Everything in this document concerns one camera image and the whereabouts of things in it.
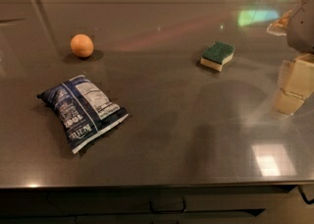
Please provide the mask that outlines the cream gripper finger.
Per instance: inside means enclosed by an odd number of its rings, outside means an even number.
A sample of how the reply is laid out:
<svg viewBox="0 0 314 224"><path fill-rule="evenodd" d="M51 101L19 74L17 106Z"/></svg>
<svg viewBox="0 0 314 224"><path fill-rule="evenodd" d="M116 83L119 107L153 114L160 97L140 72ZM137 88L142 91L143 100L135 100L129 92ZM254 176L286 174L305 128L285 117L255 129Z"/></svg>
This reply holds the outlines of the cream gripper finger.
<svg viewBox="0 0 314 224"><path fill-rule="evenodd" d="M284 60L278 76L273 108L293 115L314 92L314 55L304 53Z"/></svg>
<svg viewBox="0 0 314 224"><path fill-rule="evenodd" d="M270 23L266 31L275 36L286 36L288 32L288 23L290 20L291 11L285 12L277 20Z"/></svg>

